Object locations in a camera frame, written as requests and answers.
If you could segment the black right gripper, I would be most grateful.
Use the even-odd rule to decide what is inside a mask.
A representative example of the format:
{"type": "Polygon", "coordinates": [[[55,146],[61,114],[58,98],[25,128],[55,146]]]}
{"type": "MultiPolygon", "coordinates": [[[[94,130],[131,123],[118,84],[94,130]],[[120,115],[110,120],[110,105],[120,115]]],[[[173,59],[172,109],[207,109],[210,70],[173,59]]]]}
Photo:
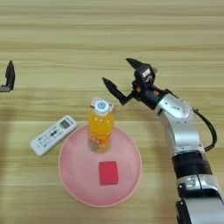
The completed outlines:
{"type": "MultiPolygon", "coordinates": [[[[127,58],[127,62],[135,70],[143,70],[144,63],[132,58],[127,58]]],[[[154,110],[158,103],[170,93],[168,89],[162,90],[156,86],[143,88],[140,87],[135,81],[132,82],[132,91],[129,95],[124,95],[111,80],[102,78],[107,90],[122,104],[125,105],[131,99],[136,99],[144,103],[147,107],[154,110]]]]}

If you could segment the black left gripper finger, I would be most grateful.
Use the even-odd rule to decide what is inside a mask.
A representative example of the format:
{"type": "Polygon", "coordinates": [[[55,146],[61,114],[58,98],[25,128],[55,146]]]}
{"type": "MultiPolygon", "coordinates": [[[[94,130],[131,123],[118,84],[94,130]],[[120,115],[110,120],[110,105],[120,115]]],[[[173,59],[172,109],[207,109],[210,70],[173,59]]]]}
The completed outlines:
{"type": "Polygon", "coordinates": [[[15,69],[13,62],[10,61],[5,72],[6,83],[0,86],[0,92],[10,92],[14,88],[16,79],[15,69]]]}

